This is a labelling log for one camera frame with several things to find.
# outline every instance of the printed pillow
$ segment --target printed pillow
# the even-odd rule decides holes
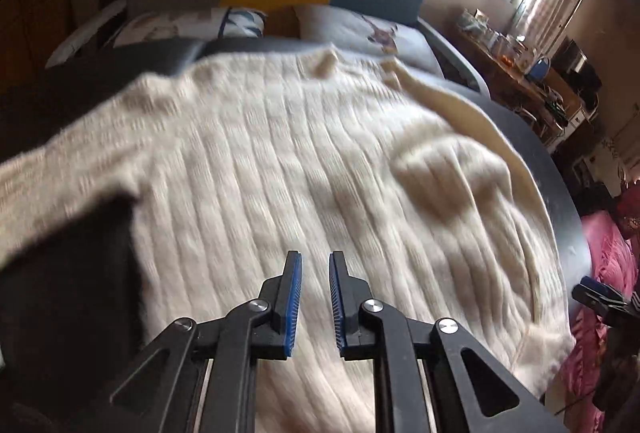
[[[433,51],[416,29],[332,6],[294,7],[300,39],[373,56],[396,56],[409,66],[444,77]]]
[[[113,46],[168,38],[261,38],[264,13],[259,10],[213,8],[190,12],[150,12],[128,22]]]

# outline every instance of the metal screw head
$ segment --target metal screw head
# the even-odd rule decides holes
[[[458,331],[458,324],[450,318],[438,321],[438,328],[445,334],[453,334]]]
[[[362,308],[369,312],[380,312],[384,308],[384,305],[382,301],[378,301],[377,299],[367,299],[367,301],[362,304]]]
[[[191,330],[193,328],[193,319],[191,319],[191,318],[177,318],[177,320],[174,321],[174,324],[176,326],[180,327],[185,332],[188,332],[189,330]]]
[[[269,308],[269,304],[264,299],[252,299],[249,302],[249,308],[252,312],[264,312]]]

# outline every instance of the desk clutter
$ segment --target desk clutter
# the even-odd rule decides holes
[[[472,15],[466,9],[452,39],[484,77],[492,99],[523,118],[549,153],[595,115],[602,83],[575,42],[565,41],[550,59],[521,37],[492,29],[480,10]]]

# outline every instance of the bed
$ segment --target bed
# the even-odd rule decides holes
[[[575,285],[591,270],[589,250],[571,198],[540,141],[516,115],[484,95],[484,81],[456,57],[450,45],[442,43],[441,36],[434,36],[425,29],[428,26],[418,22],[420,0],[414,0],[412,14],[408,14],[407,5],[405,14],[380,11],[377,9],[402,6],[384,0],[377,0],[374,6],[372,1],[360,6],[357,0],[345,0],[340,6],[398,23],[415,23],[425,31],[429,43],[439,41],[442,48],[448,48],[443,52],[454,57],[461,75],[469,81],[457,84],[429,74],[428,80],[481,108],[522,156],[550,216],[564,283]],[[34,84],[2,94],[0,130],[11,137],[0,142],[0,160],[43,145],[140,73],[175,76],[213,54],[286,54],[318,46],[276,37],[213,42],[173,38],[74,57],[49,68]],[[130,238],[132,209],[133,201],[127,198],[104,201],[22,251],[19,261],[0,272],[0,349],[10,367],[0,374],[0,391],[4,393],[0,405],[20,402],[63,421],[86,405],[140,348],[141,282]],[[575,315],[577,304],[570,301],[569,306],[570,314]],[[45,372],[48,377],[43,380]],[[6,413],[0,413],[0,421],[10,415],[7,409],[1,411]]]

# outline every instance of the pink blanket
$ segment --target pink blanket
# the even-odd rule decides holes
[[[582,218],[582,230],[591,252],[591,277],[629,297],[638,277],[636,259],[609,214],[600,211]],[[599,357],[604,349],[607,327],[595,313],[583,307],[572,323],[576,345],[561,368],[566,388],[581,397],[595,387],[600,374]],[[602,412],[591,400],[583,401],[580,433],[600,430]]]

